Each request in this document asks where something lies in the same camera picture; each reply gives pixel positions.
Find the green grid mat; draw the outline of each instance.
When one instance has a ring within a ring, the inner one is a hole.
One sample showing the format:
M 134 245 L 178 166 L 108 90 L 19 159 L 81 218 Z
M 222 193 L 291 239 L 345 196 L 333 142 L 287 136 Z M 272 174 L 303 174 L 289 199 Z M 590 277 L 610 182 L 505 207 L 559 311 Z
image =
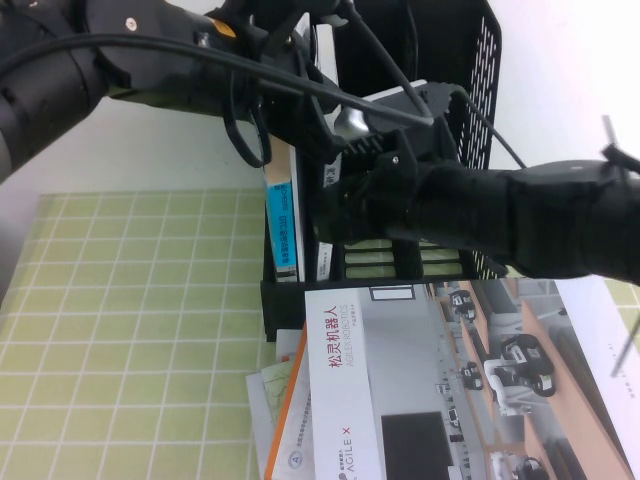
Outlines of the green grid mat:
M 0 318 L 0 478 L 255 480 L 259 190 L 44 196 Z

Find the black mesh file organizer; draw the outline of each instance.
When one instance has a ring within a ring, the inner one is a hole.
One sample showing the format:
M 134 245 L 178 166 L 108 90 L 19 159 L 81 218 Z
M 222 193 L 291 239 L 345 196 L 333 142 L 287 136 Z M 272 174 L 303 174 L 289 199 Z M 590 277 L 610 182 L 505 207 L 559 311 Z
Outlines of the black mesh file organizer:
M 417 78 L 454 83 L 470 92 L 483 114 L 493 120 L 500 68 L 501 34 L 498 22 L 486 0 L 356 0 L 364 20 L 401 66 Z M 416 24 L 417 45 L 407 44 L 407 8 Z M 395 86 L 374 55 L 363 55 L 366 44 L 351 30 L 334 30 L 339 83 L 343 90 L 361 97 Z M 447 122 L 458 148 L 459 161 L 469 168 L 487 169 L 491 137 L 477 115 L 458 98 L 451 102 Z M 374 153 L 375 142 L 348 148 L 343 166 L 360 155 Z M 322 167 L 309 159 L 298 159 L 301 204 L 309 204 L 322 184 Z M 275 269 L 266 235 L 264 275 L 261 284 L 267 339 L 274 341 L 280 328 L 301 328 L 304 323 L 304 292 L 325 288 L 372 285 L 430 283 L 453 279 L 497 278 L 490 259 L 478 252 L 452 251 L 436 245 L 393 241 L 367 244 L 354 249 L 334 246 L 331 279 L 315 282 L 317 243 L 308 215 L 301 212 L 305 239 L 306 283 L 276 283 Z M 377 271 L 374 278 L 360 278 L 360 272 Z

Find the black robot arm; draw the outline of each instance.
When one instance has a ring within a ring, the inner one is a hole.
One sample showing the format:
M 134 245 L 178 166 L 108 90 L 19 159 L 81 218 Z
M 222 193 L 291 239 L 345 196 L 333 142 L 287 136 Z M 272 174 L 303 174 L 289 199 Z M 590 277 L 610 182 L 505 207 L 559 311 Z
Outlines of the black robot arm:
M 164 0 L 0 2 L 0 64 L 53 40 L 82 40 L 87 34 L 153 37 L 269 65 L 341 93 L 315 68 L 308 42 L 294 31 L 305 10 L 277 0 L 274 7 L 286 4 L 290 14 L 264 30 L 250 21 L 260 13 L 258 4 L 228 0 L 203 16 Z M 320 8 L 317 13 L 334 8 L 333 0 L 310 5 Z M 268 134 L 325 163 L 344 148 L 323 117 L 336 108 L 335 100 L 301 95 L 193 56 L 98 45 L 42 56 L 0 76 L 0 181 L 86 118 L 105 96 L 223 117 L 230 139 L 254 167 L 270 160 Z M 262 158 L 243 145 L 236 125 L 242 120 L 258 128 Z
M 533 278 L 596 274 L 640 284 L 640 181 L 617 166 L 637 170 L 638 162 L 615 146 L 604 152 L 609 162 L 471 170 L 436 156 L 441 145 L 424 131 L 393 137 L 366 173 L 322 192 L 322 241 L 426 239 Z

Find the white wall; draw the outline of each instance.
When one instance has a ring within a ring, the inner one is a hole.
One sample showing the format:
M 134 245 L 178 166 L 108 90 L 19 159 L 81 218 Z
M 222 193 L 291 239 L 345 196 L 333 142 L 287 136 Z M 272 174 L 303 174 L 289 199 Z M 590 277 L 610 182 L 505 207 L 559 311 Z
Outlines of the white wall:
M 180 0 L 205 13 L 221 0 Z M 609 113 L 640 154 L 637 0 L 492 0 L 503 31 L 496 126 L 529 165 L 597 158 Z M 496 146 L 494 168 L 513 168 Z M 218 119 L 105 100 L 0 187 L 0 292 L 44 192 L 259 186 Z
M 502 28 L 495 125 L 528 165 L 599 159 L 609 114 L 640 155 L 637 0 L 490 0 Z M 515 168 L 501 146 L 491 165 Z

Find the black desk organizer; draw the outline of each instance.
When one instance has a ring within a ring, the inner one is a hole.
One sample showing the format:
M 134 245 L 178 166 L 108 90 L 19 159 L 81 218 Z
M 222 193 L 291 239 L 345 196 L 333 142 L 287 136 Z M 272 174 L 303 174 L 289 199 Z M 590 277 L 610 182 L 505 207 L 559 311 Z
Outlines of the black desk organizer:
M 417 25 L 420 60 L 417 78 L 427 81 L 455 83 L 470 92 L 482 112 L 493 120 L 497 98 L 501 35 L 498 22 L 484 0 L 356 0 L 356 7 L 378 35 L 399 65 L 406 65 L 413 46 L 405 32 L 407 8 Z M 363 55 L 367 46 L 351 32 L 350 27 L 334 33 L 340 86 L 361 97 L 394 87 L 384 67 L 374 55 Z M 489 167 L 491 138 L 480 119 L 459 99 L 451 103 L 447 116 L 449 128 L 458 145 L 459 160 L 469 168 Z M 350 152 L 343 154 L 343 166 Z M 322 167 L 299 158 L 299 190 L 301 204 L 321 185 Z M 317 243 L 308 215 L 301 212 L 305 239 L 307 278 L 315 275 Z M 395 278 L 348 279 L 345 249 L 334 246 L 331 278 L 327 282 L 276 283 L 268 231 L 265 235 L 264 273 L 261 283 L 264 325 L 268 341 L 275 341 L 281 328 L 302 328 L 305 318 L 304 294 L 308 290 L 357 288 L 376 285 L 431 283 L 454 279 L 497 278 L 491 262 L 478 252 L 460 251 L 456 260 L 423 262 L 420 250 L 438 248 L 415 242 L 394 241 L 391 248 L 369 251 L 391 251 L 393 262 L 361 266 L 388 265 L 395 268 Z M 458 263 L 462 274 L 425 276 L 423 263 Z

